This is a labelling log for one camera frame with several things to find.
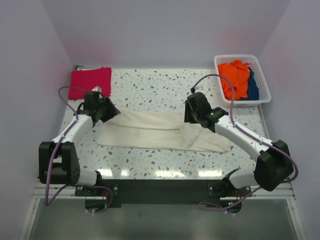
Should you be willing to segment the cream white t-shirt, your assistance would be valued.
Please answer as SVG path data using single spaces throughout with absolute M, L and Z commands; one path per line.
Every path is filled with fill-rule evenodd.
M 178 111 L 134 111 L 119 107 L 120 114 L 102 125 L 98 144 L 109 147 L 224 153 L 225 137 L 198 123 L 185 123 Z

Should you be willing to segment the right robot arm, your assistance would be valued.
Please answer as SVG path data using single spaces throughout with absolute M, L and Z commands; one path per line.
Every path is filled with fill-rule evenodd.
M 262 137 L 233 119 L 231 111 L 212 108 L 205 95 L 196 92 L 185 101 L 184 121 L 200 124 L 203 128 L 227 138 L 245 151 L 255 161 L 254 167 L 234 169 L 223 178 L 223 192 L 235 196 L 241 188 L 259 186 L 273 191 L 279 184 L 288 181 L 296 170 L 288 145 Z

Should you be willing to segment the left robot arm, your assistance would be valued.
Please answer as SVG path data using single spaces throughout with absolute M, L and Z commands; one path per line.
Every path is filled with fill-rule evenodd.
M 39 145 L 38 178 L 42 184 L 86 186 L 88 193 L 99 196 L 104 190 L 102 176 L 96 170 L 81 170 L 76 147 L 99 121 L 105 123 L 120 111 L 98 91 L 85 92 L 84 102 L 72 111 L 73 118 L 62 133 Z

